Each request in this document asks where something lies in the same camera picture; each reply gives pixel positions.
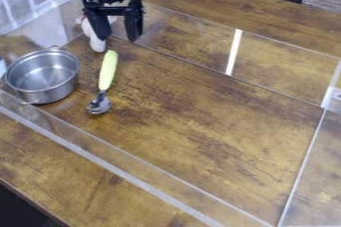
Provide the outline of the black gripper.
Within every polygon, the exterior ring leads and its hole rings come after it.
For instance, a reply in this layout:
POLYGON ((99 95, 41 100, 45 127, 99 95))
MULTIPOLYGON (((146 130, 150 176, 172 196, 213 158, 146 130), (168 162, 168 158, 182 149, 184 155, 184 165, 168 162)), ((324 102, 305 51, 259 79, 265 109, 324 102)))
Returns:
MULTIPOLYGON (((113 34, 113 29, 109 21, 109 16, 113 11, 107 8, 101 8, 106 4, 114 4, 117 2, 124 2, 126 0, 82 0, 83 1, 83 11, 89 18, 91 27, 98 38, 105 41, 107 37, 113 34)), ((134 42, 145 30, 145 6, 142 0, 130 0, 134 2, 134 8, 126 11, 125 15, 125 25, 128 31, 128 37, 132 42, 134 42)))

